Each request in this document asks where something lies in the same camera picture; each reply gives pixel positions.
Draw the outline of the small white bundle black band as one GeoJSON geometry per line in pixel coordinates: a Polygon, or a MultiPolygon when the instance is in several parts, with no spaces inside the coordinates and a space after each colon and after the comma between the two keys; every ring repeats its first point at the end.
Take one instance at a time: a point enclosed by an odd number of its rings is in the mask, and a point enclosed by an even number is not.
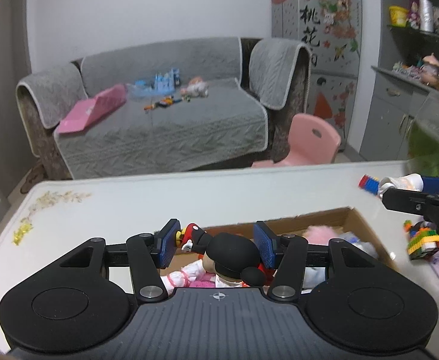
{"type": "Polygon", "coordinates": [[[378,196],[383,197],[388,189],[410,190],[414,192],[422,192],[424,181],[421,175],[413,173],[402,177],[385,177],[380,180],[378,187],[378,196]]]}

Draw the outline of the pink fur pompom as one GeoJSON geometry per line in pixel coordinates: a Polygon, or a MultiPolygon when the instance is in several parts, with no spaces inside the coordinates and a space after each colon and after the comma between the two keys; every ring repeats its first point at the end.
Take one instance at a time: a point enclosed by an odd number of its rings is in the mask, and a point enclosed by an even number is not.
{"type": "Polygon", "coordinates": [[[342,232],[329,226],[309,226],[302,236],[311,245],[328,245],[333,238],[340,238],[342,232]]]}

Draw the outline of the mickey mouse plush toy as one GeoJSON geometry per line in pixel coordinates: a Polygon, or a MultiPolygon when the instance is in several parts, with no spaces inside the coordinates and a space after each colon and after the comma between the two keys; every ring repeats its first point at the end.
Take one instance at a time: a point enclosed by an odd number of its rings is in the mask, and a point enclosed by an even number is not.
{"type": "Polygon", "coordinates": [[[195,223],[176,233],[176,246],[198,254],[207,271],[203,281],[189,288],[263,287],[266,273],[257,246],[236,234],[220,232],[214,236],[195,223]]]}

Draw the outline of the grey blue patterned sock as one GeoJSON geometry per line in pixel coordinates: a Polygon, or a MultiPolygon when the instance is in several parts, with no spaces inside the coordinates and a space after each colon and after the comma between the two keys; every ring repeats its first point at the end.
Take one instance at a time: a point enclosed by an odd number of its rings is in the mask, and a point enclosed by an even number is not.
{"type": "Polygon", "coordinates": [[[352,232],[345,232],[340,235],[340,238],[358,247],[363,252],[369,254],[373,258],[378,258],[378,253],[371,242],[363,241],[352,232]]]}

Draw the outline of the white cloth bundle pink band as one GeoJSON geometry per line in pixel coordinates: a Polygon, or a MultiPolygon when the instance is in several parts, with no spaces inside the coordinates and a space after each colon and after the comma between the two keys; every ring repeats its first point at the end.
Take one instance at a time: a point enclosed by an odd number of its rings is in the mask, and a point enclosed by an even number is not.
{"type": "Polygon", "coordinates": [[[161,281],[167,291],[167,295],[172,295],[176,288],[188,288],[193,283],[203,281],[207,271],[203,267],[201,259],[187,264],[179,271],[170,272],[167,275],[161,276],[161,281]]]}

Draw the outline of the multicolour brick cube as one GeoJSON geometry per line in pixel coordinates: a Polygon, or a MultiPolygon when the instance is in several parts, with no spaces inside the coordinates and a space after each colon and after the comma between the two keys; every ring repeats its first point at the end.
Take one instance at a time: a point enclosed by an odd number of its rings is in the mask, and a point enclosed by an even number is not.
{"type": "Polygon", "coordinates": [[[411,261],[430,259],[439,251],[439,234],[436,227],[425,221],[406,220],[403,230],[407,235],[407,254],[411,261]]]}

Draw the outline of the glass fish bowl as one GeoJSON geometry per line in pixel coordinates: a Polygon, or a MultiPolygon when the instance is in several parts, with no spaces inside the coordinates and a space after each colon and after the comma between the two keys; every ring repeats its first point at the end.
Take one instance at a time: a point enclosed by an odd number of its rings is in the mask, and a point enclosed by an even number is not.
{"type": "Polygon", "coordinates": [[[439,176],[439,93],[430,93],[413,119],[407,169],[423,176],[439,176]]]}

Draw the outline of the red blue orange brick stick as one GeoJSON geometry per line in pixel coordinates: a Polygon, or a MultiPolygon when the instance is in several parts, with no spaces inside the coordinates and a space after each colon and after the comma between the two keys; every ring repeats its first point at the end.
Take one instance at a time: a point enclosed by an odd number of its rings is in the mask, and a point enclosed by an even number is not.
{"type": "Polygon", "coordinates": [[[379,193],[379,185],[380,180],[369,175],[364,175],[361,180],[359,180],[359,188],[375,196],[379,193]]]}

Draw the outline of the pink mushroom figurine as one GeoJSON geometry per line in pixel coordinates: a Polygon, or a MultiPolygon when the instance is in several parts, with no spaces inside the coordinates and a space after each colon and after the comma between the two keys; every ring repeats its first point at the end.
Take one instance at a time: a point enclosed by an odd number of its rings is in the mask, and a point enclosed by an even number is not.
{"type": "Polygon", "coordinates": [[[434,53],[426,55],[422,59],[419,69],[420,80],[427,86],[437,86],[439,83],[439,60],[434,53]]]}

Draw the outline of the pink child chair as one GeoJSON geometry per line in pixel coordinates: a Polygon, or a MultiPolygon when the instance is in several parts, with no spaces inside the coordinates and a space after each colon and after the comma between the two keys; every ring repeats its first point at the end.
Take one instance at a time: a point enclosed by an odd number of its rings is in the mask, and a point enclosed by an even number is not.
{"type": "Polygon", "coordinates": [[[284,159],[257,161],[252,168],[294,167],[331,164],[341,145],[337,130],[325,120],[309,114],[293,117],[288,135],[289,152],[284,159]]]}

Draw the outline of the grey shelf cabinet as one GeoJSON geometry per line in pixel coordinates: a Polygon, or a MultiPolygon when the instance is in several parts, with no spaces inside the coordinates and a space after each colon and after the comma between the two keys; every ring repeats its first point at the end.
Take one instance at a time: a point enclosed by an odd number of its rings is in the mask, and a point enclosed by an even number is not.
{"type": "Polygon", "coordinates": [[[380,0],[380,46],[368,121],[359,150],[367,161],[407,158],[407,136],[428,94],[439,90],[421,82],[419,68],[426,55],[439,60],[439,0],[433,4],[434,32],[420,30],[419,0],[380,0]],[[390,24],[389,6],[409,10],[407,26],[390,24]]]}

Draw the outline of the grey covered sofa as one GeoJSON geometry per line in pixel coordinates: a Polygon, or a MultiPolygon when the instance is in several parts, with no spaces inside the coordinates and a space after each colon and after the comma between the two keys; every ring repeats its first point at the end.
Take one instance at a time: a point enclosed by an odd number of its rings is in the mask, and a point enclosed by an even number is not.
{"type": "Polygon", "coordinates": [[[282,38],[206,37],[89,55],[22,78],[17,107],[32,153],[51,180],[249,167],[281,159],[305,111],[311,52],[282,38]],[[57,134],[80,100],[178,68],[168,96],[136,97],[82,133],[57,134]],[[194,77],[207,97],[182,96],[194,77]]]}

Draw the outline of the yellow tub on shelf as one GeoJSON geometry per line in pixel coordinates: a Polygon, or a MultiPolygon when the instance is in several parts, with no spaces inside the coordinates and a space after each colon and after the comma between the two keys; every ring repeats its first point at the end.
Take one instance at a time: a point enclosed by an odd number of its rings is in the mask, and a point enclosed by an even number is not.
{"type": "Polygon", "coordinates": [[[390,24],[393,27],[404,28],[407,26],[407,16],[409,10],[399,6],[389,6],[390,24]]]}

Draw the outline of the small plush toy on sofa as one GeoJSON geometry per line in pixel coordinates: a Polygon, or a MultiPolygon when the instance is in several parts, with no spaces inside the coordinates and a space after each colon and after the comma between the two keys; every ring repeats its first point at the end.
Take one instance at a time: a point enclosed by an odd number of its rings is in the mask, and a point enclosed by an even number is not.
{"type": "Polygon", "coordinates": [[[182,96],[190,96],[191,98],[208,96],[209,85],[201,77],[196,76],[180,90],[182,96]]]}

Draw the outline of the decorated grey refrigerator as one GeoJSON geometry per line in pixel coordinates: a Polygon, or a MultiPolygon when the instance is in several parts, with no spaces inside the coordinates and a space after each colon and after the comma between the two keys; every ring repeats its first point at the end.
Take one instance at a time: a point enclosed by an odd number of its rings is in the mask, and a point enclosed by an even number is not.
{"type": "Polygon", "coordinates": [[[330,123],[345,144],[359,75],[362,0],[272,0],[272,36],[309,47],[305,111],[330,123]]]}

